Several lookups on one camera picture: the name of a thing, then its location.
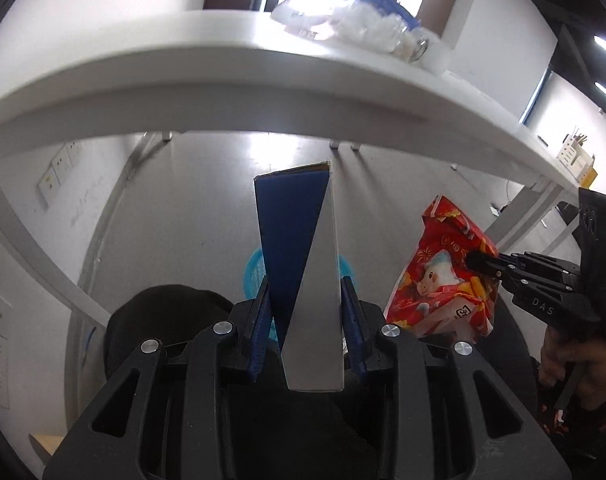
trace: desk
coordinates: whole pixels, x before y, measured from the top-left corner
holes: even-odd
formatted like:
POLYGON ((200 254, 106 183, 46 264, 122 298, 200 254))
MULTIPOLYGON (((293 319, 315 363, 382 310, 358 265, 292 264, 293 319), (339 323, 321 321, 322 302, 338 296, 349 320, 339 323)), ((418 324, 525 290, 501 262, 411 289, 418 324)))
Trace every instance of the desk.
MULTIPOLYGON (((71 124, 78 138, 282 132, 455 162, 525 185, 487 231, 502 251, 559 200, 577 203, 571 174, 466 81, 337 41, 299 38, 257 12, 155 16, 0 67, 0 158, 68 140, 71 124)), ((0 229, 13 253, 65 304, 96 320, 99 306, 87 297, 79 304, 80 290, 62 282, 7 209, 0 206, 0 229)))

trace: red snack bag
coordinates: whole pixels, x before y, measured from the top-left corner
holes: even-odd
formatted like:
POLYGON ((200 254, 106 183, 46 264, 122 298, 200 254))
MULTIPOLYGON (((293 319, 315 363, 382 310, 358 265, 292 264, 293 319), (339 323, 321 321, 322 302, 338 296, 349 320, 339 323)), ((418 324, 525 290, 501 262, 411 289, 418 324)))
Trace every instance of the red snack bag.
POLYGON ((410 263, 398 278, 385 307, 387 322, 417 337, 456 333, 474 342, 488 335, 494 321, 498 280, 465 267, 469 251, 497 256, 494 244, 444 196, 423 213, 425 230, 410 263))

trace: white wall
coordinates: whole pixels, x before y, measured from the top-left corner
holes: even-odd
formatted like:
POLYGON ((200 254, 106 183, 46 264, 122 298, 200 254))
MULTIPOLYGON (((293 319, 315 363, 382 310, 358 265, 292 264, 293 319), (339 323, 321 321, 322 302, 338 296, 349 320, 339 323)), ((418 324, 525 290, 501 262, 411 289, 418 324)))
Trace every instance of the white wall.
POLYGON ((543 87, 528 120, 528 128, 548 143, 548 150, 558 154, 566 135, 578 127, 588 136, 583 147, 596 156, 598 177, 590 189, 606 193, 606 114, 576 87, 553 73, 543 87))
POLYGON ((0 296, 12 307, 10 408, 0 408, 0 428, 21 460, 40 476, 43 465, 28 433, 65 434, 62 386, 70 310, 36 283, 1 243, 0 296))
MULTIPOLYGON (((201 9, 203 0, 17 0, 0 24, 0 82, 69 38, 100 27, 166 12, 201 9)), ((75 139, 74 124, 70 139, 75 139)), ((77 281, 88 242, 106 199, 133 148, 132 139, 84 142, 78 168, 46 209, 35 188, 56 148, 0 160, 0 183, 37 240, 77 281)), ((0 428, 19 457, 37 474, 30 432, 63 434, 63 372, 70 311, 49 296, 0 249, 0 293, 15 307, 11 323, 10 409, 0 408, 0 428)))
POLYGON ((36 184, 61 145, 0 160, 0 185, 40 247, 77 283, 114 184, 141 135, 83 141, 83 152, 48 207, 36 184))
POLYGON ((531 0, 474 0, 449 70, 520 117, 555 47, 531 0))

